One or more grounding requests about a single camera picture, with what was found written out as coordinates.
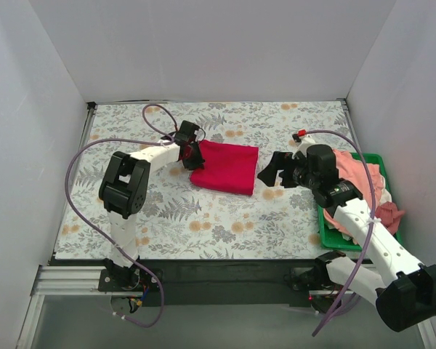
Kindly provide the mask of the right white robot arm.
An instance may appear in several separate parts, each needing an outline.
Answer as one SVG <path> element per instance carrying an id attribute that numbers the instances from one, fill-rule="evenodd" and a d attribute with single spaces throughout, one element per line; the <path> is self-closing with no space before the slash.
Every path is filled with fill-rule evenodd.
<path id="1" fill-rule="evenodd" d="M 284 188 L 310 189 L 317 205 L 348 230 L 376 267 L 366 269 L 339 251 L 325 253 L 315 261 L 319 287 L 338 284 L 352 290 L 374 305 L 395 332 L 436 316 L 436 265 L 424 265 L 382 225 L 361 192 L 339 176 L 329 146 L 314 144 L 297 153 L 276 151 L 257 177 L 268 187 L 280 177 Z"/>

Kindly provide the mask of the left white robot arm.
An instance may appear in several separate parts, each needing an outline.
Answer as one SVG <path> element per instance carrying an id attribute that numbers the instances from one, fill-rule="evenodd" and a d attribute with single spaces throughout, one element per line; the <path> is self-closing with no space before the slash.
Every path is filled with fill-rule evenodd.
<path id="1" fill-rule="evenodd" d="M 112 155 L 99 189 L 110 222 L 110 237 L 115 241 L 109 260 L 120 267 L 115 282 L 126 291 L 135 289 L 140 273 L 133 268 L 139 257 L 136 246 L 137 213 L 145 203 L 152 173 L 168 164 L 181 161 L 187 170 L 202 169 L 205 163 L 197 133 L 201 128 L 183 121 L 169 139 L 144 150 Z"/>

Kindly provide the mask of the magenta red t-shirt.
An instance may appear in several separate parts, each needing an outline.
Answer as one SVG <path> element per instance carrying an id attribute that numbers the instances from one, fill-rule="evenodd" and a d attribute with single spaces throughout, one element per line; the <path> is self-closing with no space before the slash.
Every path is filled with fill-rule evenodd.
<path id="1" fill-rule="evenodd" d="M 205 163 L 203 169 L 192 172 L 192 184 L 223 193 L 253 195 L 258 147 L 204 140 L 199 148 Z"/>

